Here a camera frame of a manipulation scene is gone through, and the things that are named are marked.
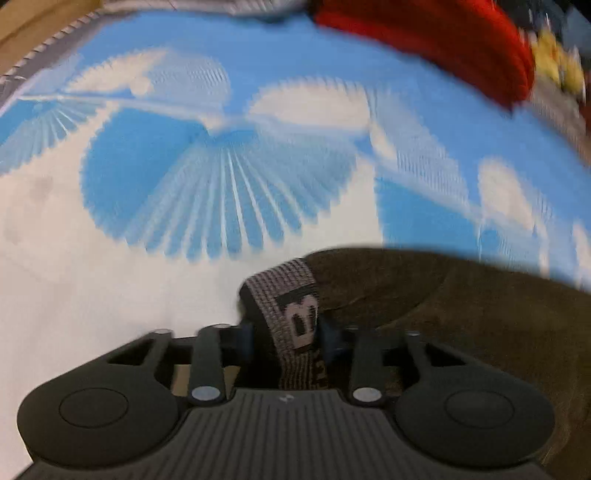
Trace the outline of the dark brown corduroy pants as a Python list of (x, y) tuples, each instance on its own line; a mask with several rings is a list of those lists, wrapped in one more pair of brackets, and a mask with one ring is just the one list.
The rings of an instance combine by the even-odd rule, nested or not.
[(338, 327), (417, 330), (538, 387), (556, 430), (542, 464), (590, 475), (590, 297), (567, 285), (444, 254), (384, 248), (312, 253), (252, 275), (239, 296), (273, 339), (287, 303), (314, 294)]

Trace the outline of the blue white patterned bedsheet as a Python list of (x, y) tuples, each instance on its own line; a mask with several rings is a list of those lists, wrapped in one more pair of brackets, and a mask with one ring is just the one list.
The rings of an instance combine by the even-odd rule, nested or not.
[(303, 16), (102, 17), (1, 101), (2, 477), (34, 387), (341, 246), (588, 288), (590, 172), (530, 109)]

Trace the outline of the grey mattress edge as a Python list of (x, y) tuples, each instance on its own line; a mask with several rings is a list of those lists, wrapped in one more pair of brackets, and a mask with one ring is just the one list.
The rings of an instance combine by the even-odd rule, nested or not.
[(185, 11), (229, 17), (274, 21), (308, 9), (307, 1), (100, 1), (101, 6), (63, 27), (30, 50), (6, 73), (1, 73), (1, 101), (63, 57), (88, 36), (104, 15), (127, 15), (140, 11)]

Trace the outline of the yellow plush toy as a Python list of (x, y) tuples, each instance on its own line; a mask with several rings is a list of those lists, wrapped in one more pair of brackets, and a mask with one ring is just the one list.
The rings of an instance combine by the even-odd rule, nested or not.
[(586, 101), (585, 74), (576, 47), (566, 51), (547, 27), (530, 35), (530, 47), (538, 75), (552, 81), (575, 99)]

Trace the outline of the red knitted sweater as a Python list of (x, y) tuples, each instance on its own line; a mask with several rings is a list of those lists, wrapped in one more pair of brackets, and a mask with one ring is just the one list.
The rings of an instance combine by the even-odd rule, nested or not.
[(534, 86), (531, 49), (492, 1), (315, 1), (312, 18), (418, 55), (509, 109)]

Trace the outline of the wooden bed frame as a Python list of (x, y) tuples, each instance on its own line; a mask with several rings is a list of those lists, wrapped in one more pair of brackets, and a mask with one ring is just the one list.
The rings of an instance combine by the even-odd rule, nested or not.
[(1, 73), (42, 41), (100, 6), (97, 0), (6, 1), (0, 12)]

